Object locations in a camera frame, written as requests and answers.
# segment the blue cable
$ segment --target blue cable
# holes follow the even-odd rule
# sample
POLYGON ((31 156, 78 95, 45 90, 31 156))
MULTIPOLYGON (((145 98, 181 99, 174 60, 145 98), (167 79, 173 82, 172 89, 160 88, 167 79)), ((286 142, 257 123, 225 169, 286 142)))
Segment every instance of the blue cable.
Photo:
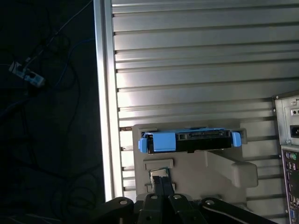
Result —
POLYGON ((13 106, 16 106, 16 105, 18 105, 18 104, 21 104, 21 103, 23 103, 23 102, 26 102, 26 101, 29 101, 29 100, 31 100, 32 98, 28 98, 28 99, 23 99, 23 100, 20 100, 20 101, 17 101, 17 102, 14 102, 14 103, 12 103, 11 105, 9 105, 2 113, 1 113, 1 115, 0 115, 0 118, 5 114, 5 112, 7 111, 7 110, 9 110, 11 107, 13 107, 13 106))
POLYGON ((94 41, 95 39, 92 38, 92 39, 87 39, 87 40, 83 40, 83 41, 80 41, 78 43, 75 44, 75 46, 72 47, 72 49, 70 50, 69 54, 68 54, 68 57, 67 57, 67 60, 66 60, 66 64, 65 64, 65 67, 60 75, 60 78, 58 80, 58 82, 55 84, 54 88, 57 88, 57 86, 60 84, 62 78, 64 77, 65 75, 65 72, 66 72, 66 69, 67 69, 67 66, 69 64, 69 61, 70 61, 70 58, 71 58, 71 54, 73 53, 74 49, 79 46, 80 44, 83 44, 83 43, 87 43, 87 42, 90 42, 90 41, 94 41))

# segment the cable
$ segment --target cable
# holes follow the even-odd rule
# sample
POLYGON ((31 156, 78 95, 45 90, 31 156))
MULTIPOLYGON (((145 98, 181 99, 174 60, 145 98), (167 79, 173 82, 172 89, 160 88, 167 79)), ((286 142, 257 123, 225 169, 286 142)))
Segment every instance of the cable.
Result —
POLYGON ((17 106, 17 105, 20 105, 20 104, 23 104, 29 100, 31 100, 32 98, 27 98, 27 99, 24 99, 24 100, 20 100, 20 101, 17 101, 15 103, 12 103, 11 105, 9 105, 1 114, 0 114, 0 119, 5 115, 5 113, 11 109, 12 107, 14 106, 17 106))
POLYGON ((87 42, 94 41, 94 40, 95 40, 94 38, 87 39, 87 40, 83 40, 83 41, 80 41, 80 42, 76 43, 75 46, 72 47, 72 49, 70 50, 70 52, 69 52, 69 54, 68 54, 68 58, 67 58, 67 60, 66 60, 65 67, 64 67, 64 69, 63 69, 63 71, 62 71, 62 73, 61 73, 61 75, 60 75, 59 80, 58 80, 57 83, 55 84, 54 88, 56 88, 56 87, 60 84, 62 78, 64 77, 64 74, 65 74, 65 72, 66 72, 68 63, 69 63, 70 58, 71 58, 71 54, 73 53, 74 49, 75 49, 76 47, 78 47, 80 44, 87 43, 87 42))
POLYGON ((67 211, 68 215, 71 216, 72 215, 71 208, 83 209, 83 210, 93 210, 96 208, 97 203, 98 203, 97 193, 100 191, 100 181, 93 174, 93 171, 95 171, 100 166, 101 165, 98 164, 94 167, 87 169, 86 171, 84 171, 78 175, 71 177, 67 183, 64 183, 64 184, 58 186, 54 190, 51 200, 50 200, 50 207, 51 207, 52 213, 57 218, 59 218, 63 221, 66 220, 67 217, 65 216, 65 211, 67 211), (90 177, 92 177, 95 180, 95 184, 96 184, 95 191, 93 191, 90 188, 87 188, 85 186, 75 186, 76 183, 78 182, 78 180, 86 175, 89 175, 90 177), (91 196, 91 200, 89 201, 88 199, 86 199, 85 198, 86 195, 85 195, 85 197, 76 196, 76 194, 79 191, 81 191, 81 192, 84 191, 84 192, 88 193, 88 195, 91 196), (58 192, 61 193, 61 200, 60 200, 60 203, 58 206, 54 206, 54 198, 58 194, 58 192), (55 210, 55 208, 57 208, 57 207, 59 208, 59 214, 55 210))
POLYGON ((0 64, 0 66, 8 66, 8 67, 10 67, 10 64, 0 64))
POLYGON ((43 217, 43 216, 38 216, 38 215, 35 215, 35 214, 26 214, 26 216, 30 216, 30 217, 34 217, 34 218, 42 218, 42 219, 47 219, 47 220, 51 220, 51 221, 61 222, 61 220, 56 219, 56 218, 43 217))
POLYGON ((11 219, 11 220, 13 220, 14 222, 16 222, 16 223, 19 223, 19 224, 25 224, 25 223, 22 223, 22 222, 20 222, 20 221, 18 221, 18 220, 15 220, 14 218, 11 218, 11 217, 8 217, 9 219, 11 219))
POLYGON ((41 218, 41 220, 43 220, 45 223, 52 224, 52 223, 48 222, 47 220, 45 220, 43 218, 41 218))
MULTIPOLYGON (((29 135, 29 128, 28 128, 28 122, 27 122, 27 116, 26 116, 26 110, 25 107, 23 106, 21 109, 21 119, 22 119, 22 124, 23 124, 23 132, 24 135, 29 135)), ((33 146, 31 144, 31 141, 29 141, 29 144, 26 145, 27 151, 29 153, 31 162, 38 167, 37 159, 36 159, 36 154, 34 152, 33 146)))
MULTIPOLYGON (((79 15, 81 12, 83 12, 83 10, 86 9, 89 6, 89 4, 91 4, 92 2, 93 2, 93 0, 89 1, 79 12, 77 12, 75 15, 73 15, 64 25, 62 25, 62 27, 60 27, 60 29, 52 36, 52 38, 46 44, 45 48, 47 48, 52 43, 52 41, 54 40, 54 38, 60 33, 60 31, 67 24, 69 24, 77 15, 79 15)), ((29 62, 25 65, 25 67, 23 69, 24 71, 26 71, 26 69, 28 68, 28 66, 44 52, 45 48, 43 48, 36 56, 34 56, 33 58, 31 58, 29 60, 29 62)))

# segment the screw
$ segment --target screw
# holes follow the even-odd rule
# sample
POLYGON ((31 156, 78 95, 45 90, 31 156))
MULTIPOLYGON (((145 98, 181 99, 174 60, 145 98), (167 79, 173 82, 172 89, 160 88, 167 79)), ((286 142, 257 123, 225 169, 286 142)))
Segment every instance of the screw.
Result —
POLYGON ((182 198, 181 195, 174 195, 173 197, 174 197, 175 199, 180 199, 180 198, 182 198))
POLYGON ((215 202, 213 202, 212 200, 207 200, 206 203, 207 203, 208 205, 213 205, 213 204, 215 204, 215 202))

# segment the blue plastic tab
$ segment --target blue plastic tab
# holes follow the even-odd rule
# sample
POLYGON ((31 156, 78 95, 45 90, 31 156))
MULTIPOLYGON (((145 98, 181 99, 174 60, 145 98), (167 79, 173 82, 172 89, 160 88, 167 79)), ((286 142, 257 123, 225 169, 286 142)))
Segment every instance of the blue plastic tab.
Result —
POLYGON ((233 145, 234 145, 234 147, 240 147, 242 145, 240 133, 232 132, 232 136, 233 136, 233 145))
POLYGON ((142 153, 147 153, 148 152, 148 146, 147 146, 147 139, 146 138, 139 139, 138 148, 139 148, 139 151, 142 152, 142 153))
POLYGON ((176 150, 175 133, 152 133, 154 152, 173 152, 176 150))

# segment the horizontal groove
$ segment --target horizontal groove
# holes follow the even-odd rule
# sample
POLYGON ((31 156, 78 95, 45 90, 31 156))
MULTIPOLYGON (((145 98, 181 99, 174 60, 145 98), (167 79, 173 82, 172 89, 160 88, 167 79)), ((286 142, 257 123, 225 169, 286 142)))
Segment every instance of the horizontal groove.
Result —
MULTIPOLYGON (((224 56, 255 56, 255 55, 262 55, 262 54, 278 54, 278 53, 298 53, 299 50, 298 49, 294 49, 294 50, 273 50, 273 51, 256 51, 256 52, 237 52, 237 53, 230 53, 230 54, 223 54, 223 55, 209 55, 208 58, 216 58, 216 57, 224 57, 224 56)), ((191 56, 191 57, 165 57, 165 58, 161 58, 161 57, 157 57, 157 58, 145 58, 145 59, 126 59, 126 60, 116 60, 117 64, 124 64, 124 63, 147 63, 147 62, 158 62, 160 60, 163 61, 172 61, 172 60, 194 60, 194 59, 201 59, 201 58, 206 58, 206 56, 191 56)))
POLYGON ((288 218, 288 214, 276 214, 276 215, 271 215, 271 216, 263 216, 266 219, 275 219, 275 218, 288 218))
POLYGON ((135 186, 124 187, 123 190, 124 190, 124 191, 136 190, 136 187, 135 187, 135 186))
POLYGON ((255 201, 255 200, 268 200, 274 198, 285 198, 285 194, 277 194, 277 195, 270 195, 270 196, 253 196, 253 197, 247 197, 246 200, 255 201))
POLYGON ((278 140, 278 136, 259 136, 248 138, 247 141, 278 140))
MULTIPOLYGON (((230 43, 230 44, 219 44, 217 48, 221 47, 237 47, 237 46, 260 46, 260 45, 278 45, 278 44, 296 44, 299 41, 274 41, 274 42, 255 42, 255 43, 230 43)), ((178 47, 164 47, 164 48, 149 48, 149 49, 130 49, 130 50, 116 50, 116 54, 131 54, 131 53, 142 53, 144 51, 155 51, 155 50, 182 50, 182 49, 194 49, 194 48, 211 48, 215 45, 196 45, 196 46, 178 46, 178 47)))
POLYGON ((142 110, 157 110, 177 107, 193 107, 193 106, 205 106, 210 104, 248 104, 248 103, 259 103, 259 102, 271 102, 271 98, 259 98, 259 99, 244 99, 244 100, 227 100, 227 101, 210 101, 200 103, 179 103, 179 104, 164 104, 164 105, 149 105, 149 106, 132 106, 122 107, 119 111, 142 111, 142 110))
POLYGON ((121 151, 132 151, 132 150, 133 150, 133 146, 121 147, 121 151))
POLYGON ((172 66, 160 66, 160 67, 143 67, 134 69, 118 69, 117 73, 124 72, 140 72, 140 71, 156 71, 156 70, 174 70, 174 69, 196 69, 196 68, 211 68, 217 66, 232 66, 232 65, 251 65, 251 64, 263 64, 263 63, 285 63, 285 62, 297 62, 299 59, 280 59, 280 60, 259 60, 259 61, 241 61, 241 62, 227 62, 227 63, 202 63, 192 65, 172 65, 172 66))
POLYGON ((244 80, 244 81, 229 81, 229 82, 213 82, 213 83, 195 83, 195 84, 170 84, 170 85, 155 85, 155 86, 138 86, 138 87, 122 87, 118 88, 118 92, 136 92, 136 91, 148 91, 148 90, 165 90, 165 89, 177 89, 177 88, 192 88, 202 86, 224 86, 224 85, 238 85, 248 83, 270 83, 270 82, 282 82, 282 81, 296 81, 299 77, 291 78, 275 78, 275 79, 258 79, 258 80, 244 80))
POLYGON ((268 180, 268 179, 281 179, 281 181, 283 181, 284 175, 283 174, 275 174, 275 175, 263 175, 263 176, 259 176, 258 179, 259 180, 268 180))
POLYGON ((268 156, 254 156, 254 157, 246 157, 245 161, 260 161, 260 160, 274 160, 279 159, 279 155, 268 155, 268 156))
MULTIPOLYGON (((271 111, 267 109, 256 109, 256 110, 231 110, 231 111, 217 111, 216 113, 233 113, 233 112, 263 112, 263 111, 271 111)), ((162 114, 162 115, 149 115, 149 116, 138 116, 138 117, 129 117, 129 118, 119 118, 120 121, 125 121, 125 120, 142 120, 146 118, 167 118, 167 117, 173 117, 173 116, 192 116, 192 115, 205 115, 205 114, 211 114, 211 112, 193 112, 193 113, 173 113, 173 114, 162 114)))
POLYGON ((247 11, 247 10, 263 10, 263 9, 281 9, 281 8, 298 8, 299 4, 290 4, 287 6, 256 6, 256 7, 225 7, 225 8, 194 8, 194 9, 177 9, 177 10, 169 10, 169 11, 147 11, 147 12, 135 12, 135 13, 116 13, 114 14, 114 17, 126 17, 126 16, 132 16, 132 15, 137 15, 137 16, 143 16, 143 15, 157 15, 157 14, 172 14, 172 13, 183 13, 183 12, 221 12, 225 11, 227 13, 233 12, 233 11, 247 11))
POLYGON ((132 181, 132 180, 135 180, 135 178, 133 176, 131 176, 131 177, 123 177, 123 180, 124 181, 132 181))
POLYGON ((174 5, 174 7, 170 7, 169 4, 165 4, 165 3, 157 3, 155 2, 154 4, 146 4, 146 3, 135 3, 135 4, 112 4, 112 9, 113 9, 113 14, 114 15, 118 15, 118 14, 134 14, 134 13, 150 13, 150 12, 173 12, 173 11, 179 11, 179 12, 183 12, 183 11, 194 11, 194 10, 198 10, 198 11, 227 11, 227 10, 242 10, 242 9, 268 9, 268 8, 289 8, 289 7, 298 7, 299 5, 296 3, 284 3, 284 2, 280 2, 278 3, 272 3, 272 5, 270 4, 265 4, 263 3, 263 1, 261 1, 261 5, 256 5, 256 6, 252 6, 252 5, 243 5, 243 6, 238 6, 238 5, 233 5, 232 3, 229 6, 221 6, 219 4, 213 4, 213 6, 205 6, 202 3, 197 3, 197 6, 194 6, 192 4, 192 7, 186 7, 184 9, 182 9, 182 4, 183 5, 188 5, 188 3, 171 3, 171 5, 174 5), (139 10, 138 11, 138 7, 146 7, 146 10, 139 10))
POLYGON ((200 31, 200 30, 223 30, 223 29, 238 29, 238 28, 262 28, 262 27, 285 27, 297 26, 298 22, 282 22, 282 23, 266 23, 266 24, 248 24, 248 25, 230 25, 230 26, 209 26, 209 27, 188 27, 188 28, 162 28, 150 30, 132 30, 132 31, 117 31, 114 35, 126 34, 152 34, 165 32, 179 32, 179 31, 200 31))
POLYGON ((122 168, 122 171, 132 171, 132 170, 135 170, 134 166, 132 166, 132 167, 123 167, 122 168))

